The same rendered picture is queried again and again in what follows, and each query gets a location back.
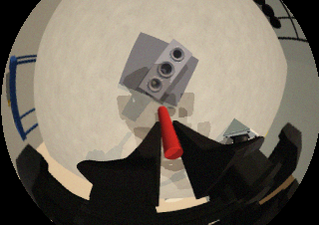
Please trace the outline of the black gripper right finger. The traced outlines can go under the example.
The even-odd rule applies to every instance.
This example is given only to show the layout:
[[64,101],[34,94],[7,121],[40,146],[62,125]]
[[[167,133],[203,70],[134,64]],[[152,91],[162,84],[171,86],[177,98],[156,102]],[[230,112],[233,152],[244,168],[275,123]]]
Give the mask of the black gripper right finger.
[[173,120],[172,125],[183,148],[180,158],[196,200],[208,196],[208,190],[223,177],[224,172],[227,172],[234,162],[255,152],[264,141],[263,136],[257,136],[235,144],[220,144],[192,128],[187,128],[178,120]]

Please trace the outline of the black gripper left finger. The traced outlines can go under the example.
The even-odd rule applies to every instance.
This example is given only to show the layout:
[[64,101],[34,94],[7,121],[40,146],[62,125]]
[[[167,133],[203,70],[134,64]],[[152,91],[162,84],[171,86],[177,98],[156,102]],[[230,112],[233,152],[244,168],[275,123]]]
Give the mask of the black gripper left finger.
[[77,164],[91,184],[123,189],[144,189],[155,206],[160,206],[160,122],[127,158],[111,161],[83,160]]

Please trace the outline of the red peg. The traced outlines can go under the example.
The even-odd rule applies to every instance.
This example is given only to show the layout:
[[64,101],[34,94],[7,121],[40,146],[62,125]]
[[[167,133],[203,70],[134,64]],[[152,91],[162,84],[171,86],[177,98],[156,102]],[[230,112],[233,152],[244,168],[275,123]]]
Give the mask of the red peg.
[[180,146],[178,134],[175,132],[166,107],[159,107],[157,113],[159,114],[160,138],[162,138],[164,157],[167,160],[169,158],[179,158],[183,153],[183,148]]

